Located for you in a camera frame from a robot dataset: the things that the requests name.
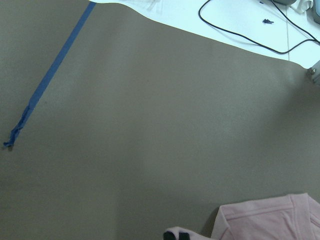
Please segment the blue tape line lengthwise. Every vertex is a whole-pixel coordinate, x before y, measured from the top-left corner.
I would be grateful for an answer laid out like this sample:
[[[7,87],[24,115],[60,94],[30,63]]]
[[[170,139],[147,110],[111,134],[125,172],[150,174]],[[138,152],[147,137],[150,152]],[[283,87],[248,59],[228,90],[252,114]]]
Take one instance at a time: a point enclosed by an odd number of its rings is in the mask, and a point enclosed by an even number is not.
[[[80,16],[78,22],[76,23],[75,27],[72,29],[70,35],[68,36],[67,40],[63,44],[62,48],[60,49],[59,53],[57,54],[56,58],[52,62],[51,66],[47,70],[46,74],[38,84],[37,88],[35,89],[34,93],[30,97],[26,107],[24,108],[21,117],[15,127],[10,131],[10,135],[8,141],[3,143],[5,148],[12,148],[15,145],[17,138],[20,135],[20,132],[25,127],[27,121],[29,120],[30,116],[32,115],[34,109],[36,108],[37,104],[39,103],[41,97],[43,96],[44,92],[46,91],[49,83],[55,76],[56,72],[58,71],[60,65],[64,61],[65,57],[67,56],[69,50],[71,49],[74,41],[78,37],[80,31],[82,30],[83,26],[85,25],[86,21],[88,20],[89,16],[91,15],[93,9],[96,6],[96,2],[90,1],[85,8],[84,12]]]

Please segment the pink t-shirt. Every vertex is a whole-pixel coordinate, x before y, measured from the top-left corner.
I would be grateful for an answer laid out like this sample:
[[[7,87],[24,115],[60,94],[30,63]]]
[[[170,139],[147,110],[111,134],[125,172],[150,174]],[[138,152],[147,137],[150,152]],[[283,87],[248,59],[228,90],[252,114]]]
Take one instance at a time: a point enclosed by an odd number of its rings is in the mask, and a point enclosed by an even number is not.
[[[307,193],[221,205],[211,240],[318,240],[320,204]]]

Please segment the aluminium frame post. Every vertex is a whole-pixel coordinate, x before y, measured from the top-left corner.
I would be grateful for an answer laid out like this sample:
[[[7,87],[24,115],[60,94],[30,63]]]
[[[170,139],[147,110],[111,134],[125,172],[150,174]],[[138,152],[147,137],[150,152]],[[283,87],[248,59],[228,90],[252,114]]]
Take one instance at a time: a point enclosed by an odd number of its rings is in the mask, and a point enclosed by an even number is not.
[[[310,80],[314,85],[318,87],[320,86],[320,60],[307,69],[306,75],[308,80]]]

